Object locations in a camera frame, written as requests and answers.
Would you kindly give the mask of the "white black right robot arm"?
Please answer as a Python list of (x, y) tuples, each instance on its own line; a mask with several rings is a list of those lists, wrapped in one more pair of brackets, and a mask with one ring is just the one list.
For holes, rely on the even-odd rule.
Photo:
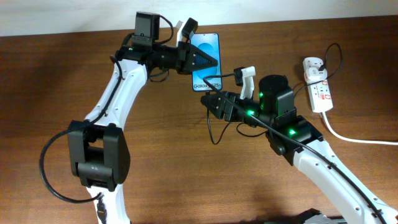
[(339, 160), (323, 134), (297, 114), (285, 76), (262, 78), (259, 100), (214, 90), (201, 103), (218, 119), (266, 129), (274, 152), (305, 174), (347, 223), (397, 223), (397, 210), (375, 196)]

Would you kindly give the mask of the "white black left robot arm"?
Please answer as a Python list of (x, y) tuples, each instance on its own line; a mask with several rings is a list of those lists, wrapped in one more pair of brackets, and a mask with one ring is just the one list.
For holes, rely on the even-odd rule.
[(72, 174), (91, 195), (99, 223), (130, 223), (123, 183), (131, 157), (124, 126), (137, 94), (155, 68), (182, 75), (219, 70), (220, 53), (198, 42), (179, 40), (175, 47), (150, 37), (128, 35), (111, 57), (114, 73), (95, 108), (84, 121), (68, 127)]

